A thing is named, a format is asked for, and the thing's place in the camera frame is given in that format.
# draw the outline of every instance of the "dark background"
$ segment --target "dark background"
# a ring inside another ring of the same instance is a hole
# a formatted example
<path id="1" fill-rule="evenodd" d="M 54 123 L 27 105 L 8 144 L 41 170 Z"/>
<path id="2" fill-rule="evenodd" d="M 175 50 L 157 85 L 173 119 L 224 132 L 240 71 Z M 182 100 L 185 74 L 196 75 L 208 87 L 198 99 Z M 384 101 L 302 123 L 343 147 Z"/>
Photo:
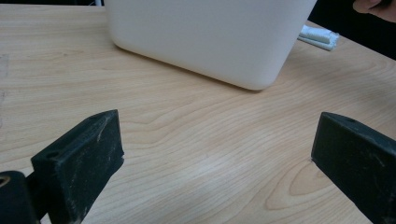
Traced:
<path id="1" fill-rule="evenodd" d="M 396 23 L 353 10 L 354 0 L 318 0 L 309 20 L 396 60 Z M 93 5 L 93 0 L 0 0 L 10 4 Z"/>

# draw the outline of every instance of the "light wood grain surface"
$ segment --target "light wood grain surface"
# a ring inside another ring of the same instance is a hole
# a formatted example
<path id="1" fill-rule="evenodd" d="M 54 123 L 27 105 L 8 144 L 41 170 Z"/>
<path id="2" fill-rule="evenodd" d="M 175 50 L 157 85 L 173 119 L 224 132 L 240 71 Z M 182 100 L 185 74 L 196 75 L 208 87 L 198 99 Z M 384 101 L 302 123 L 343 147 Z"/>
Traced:
<path id="1" fill-rule="evenodd" d="M 297 41 L 273 86 L 245 91 L 115 47 L 103 7 L 0 5 L 0 171 L 29 175 L 118 109 L 125 163 L 84 223 L 369 223 L 310 152 L 322 111 L 396 138 L 395 73 L 343 37 Z"/>

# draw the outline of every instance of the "human hand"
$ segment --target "human hand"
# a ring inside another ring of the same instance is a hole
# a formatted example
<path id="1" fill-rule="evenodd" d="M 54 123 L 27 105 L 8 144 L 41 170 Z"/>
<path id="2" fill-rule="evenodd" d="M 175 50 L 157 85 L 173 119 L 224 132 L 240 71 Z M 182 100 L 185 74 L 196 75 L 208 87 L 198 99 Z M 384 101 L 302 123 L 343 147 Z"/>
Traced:
<path id="1" fill-rule="evenodd" d="M 396 0 L 390 4 L 380 6 L 381 1 L 386 0 L 355 0 L 353 8 L 359 13 L 370 13 L 383 20 L 396 22 Z"/>

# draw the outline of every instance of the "white plastic bin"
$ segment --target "white plastic bin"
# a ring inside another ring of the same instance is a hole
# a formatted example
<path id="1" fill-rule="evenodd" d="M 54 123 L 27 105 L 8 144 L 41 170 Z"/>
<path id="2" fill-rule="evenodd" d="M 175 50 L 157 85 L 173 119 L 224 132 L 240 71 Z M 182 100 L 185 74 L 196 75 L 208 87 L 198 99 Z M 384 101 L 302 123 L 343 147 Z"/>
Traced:
<path id="1" fill-rule="evenodd" d="M 107 0 L 123 49 L 234 85 L 271 85 L 316 0 Z"/>

